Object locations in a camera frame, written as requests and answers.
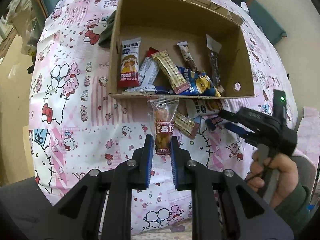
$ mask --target cardboard box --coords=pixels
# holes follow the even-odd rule
[[[242,19],[209,0],[119,0],[110,47],[108,93],[115,99],[149,97],[140,93],[121,94],[121,41],[141,37],[139,64],[149,47],[167,50],[176,65],[185,66],[177,42],[187,41],[199,69],[212,76],[206,34],[222,44],[218,65],[225,97],[254,97],[248,50],[240,26]],[[154,85],[171,88],[159,72]],[[172,96],[205,98],[202,96]]]

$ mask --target metal screw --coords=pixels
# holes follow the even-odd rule
[[[189,160],[189,161],[187,161],[187,165],[190,166],[190,167],[194,167],[194,166],[197,165],[197,162],[194,161],[194,160]]]
[[[97,170],[97,169],[93,169],[93,170],[89,171],[89,175],[91,177],[98,176],[98,174],[99,174],[99,170]]]
[[[227,169],[225,171],[223,171],[224,175],[226,175],[227,177],[233,177],[233,175],[235,174],[233,170],[231,169]]]
[[[135,160],[128,160],[127,161],[127,165],[128,166],[134,166],[134,165],[136,165],[137,164],[137,162],[135,161]]]

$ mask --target candy wrapper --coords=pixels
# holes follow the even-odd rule
[[[223,124],[225,122],[228,122],[228,121],[219,116],[208,118],[207,120],[205,120],[205,123],[209,128],[209,132],[214,132],[214,130],[217,128],[217,124]]]
[[[122,41],[120,81],[118,87],[137,87],[139,70],[139,46],[141,38]]]
[[[139,84],[141,84],[141,86],[152,85],[159,73],[159,67],[152,59],[152,54],[157,52],[159,52],[159,50],[150,47],[140,66]]]
[[[150,119],[155,138],[156,154],[170,155],[170,141],[179,101],[166,96],[154,96],[148,103],[151,106]]]
[[[176,65],[170,59],[166,50],[152,54],[152,58],[156,61],[158,67],[169,79],[170,85],[176,94],[189,89],[190,84],[184,79]]]
[[[177,112],[174,125],[180,130],[181,133],[194,139],[199,131],[200,124],[188,119],[183,114]]]
[[[224,89],[221,86],[219,68],[218,68],[218,55],[221,49],[221,44],[207,35],[207,47],[209,49],[210,65],[212,68],[212,81],[219,93],[223,93]]]
[[[139,86],[135,88],[126,89],[126,92],[139,92],[148,95],[172,95],[172,90],[167,90],[163,86],[154,86],[154,85],[147,85],[147,86]]]
[[[179,42],[179,43],[177,43],[177,45],[180,48],[182,57],[183,57],[184,61],[186,62],[187,68],[193,72],[197,72],[198,69],[196,67],[195,62],[193,61],[193,58],[192,58],[190,52],[189,52],[188,42],[186,42],[186,41]]]
[[[223,109],[219,99],[186,99],[185,102],[189,119],[194,119],[197,116],[217,115]]]
[[[213,86],[210,78],[205,72],[195,73],[187,68],[178,67],[180,73],[184,76],[190,88],[180,93],[181,96],[204,95],[209,97],[221,97],[218,90]]]

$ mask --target printed fabric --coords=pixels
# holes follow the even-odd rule
[[[287,123],[293,128],[297,108],[276,50],[240,7],[230,0],[211,1],[243,18],[254,81],[254,98],[225,100],[225,108],[235,112],[245,106],[272,114],[273,89],[284,90]],[[36,182],[52,204],[89,170],[107,171],[130,159],[151,133],[145,101],[108,96],[109,49],[99,47],[98,41],[117,3],[61,0],[46,20],[37,46],[29,139]],[[195,139],[177,129],[173,135],[209,169],[247,175],[255,148],[223,126],[210,133],[202,119]],[[132,192],[132,234],[171,226],[191,214],[191,192],[174,189],[170,157],[154,155],[149,189]]]

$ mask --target human hand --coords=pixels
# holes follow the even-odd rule
[[[250,174],[248,178],[255,176],[263,171],[263,167],[259,165],[258,152],[252,155],[253,163],[250,166]],[[271,158],[266,158],[263,163],[267,166]],[[270,207],[277,207],[297,186],[299,182],[298,168],[294,161],[288,155],[279,153],[270,163],[269,168],[278,169],[280,171],[278,186],[275,194],[270,202]],[[255,177],[248,181],[248,185],[257,192],[259,188],[264,186],[264,180],[260,177]]]

